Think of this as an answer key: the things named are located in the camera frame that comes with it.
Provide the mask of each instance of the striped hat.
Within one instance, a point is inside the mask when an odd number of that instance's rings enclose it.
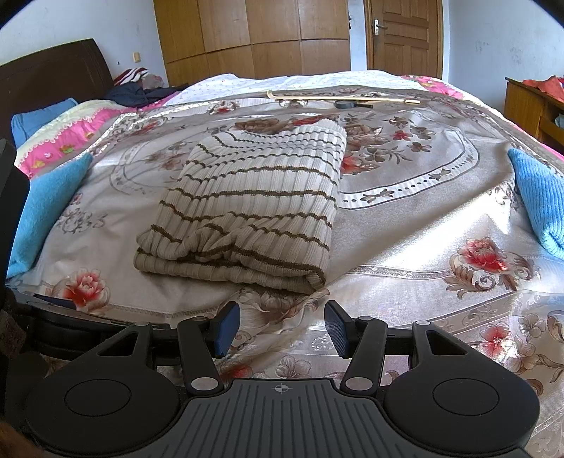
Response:
[[[121,75],[117,76],[113,80],[114,86],[119,86],[125,83],[129,83],[131,81],[139,81],[141,80],[149,70],[145,67],[137,67],[137,68],[128,68],[125,70]]]

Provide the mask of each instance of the dark brown headboard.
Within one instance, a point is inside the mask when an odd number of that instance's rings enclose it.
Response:
[[[48,107],[69,97],[100,99],[113,86],[108,66],[92,39],[34,52],[0,65],[0,138],[13,143],[16,113]]]

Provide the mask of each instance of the door frame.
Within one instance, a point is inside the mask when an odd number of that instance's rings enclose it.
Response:
[[[444,53],[444,24],[443,24],[443,1],[437,0],[437,24],[438,24],[438,51],[437,75],[443,77],[443,53]],[[374,70],[374,27],[372,16],[372,0],[364,0],[364,31],[366,33],[366,69]]]

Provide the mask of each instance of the blue towel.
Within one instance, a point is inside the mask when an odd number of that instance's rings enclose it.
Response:
[[[540,244],[553,256],[564,259],[564,179],[518,149],[510,149],[508,155]]]
[[[92,156],[86,154],[31,180],[10,255],[8,278],[33,267],[43,242],[80,186],[90,162]]]

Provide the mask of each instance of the striped sweater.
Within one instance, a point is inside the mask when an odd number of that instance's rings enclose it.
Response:
[[[135,267],[298,293],[320,288],[345,145],[345,130],[330,120],[204,139],[137,237]]]

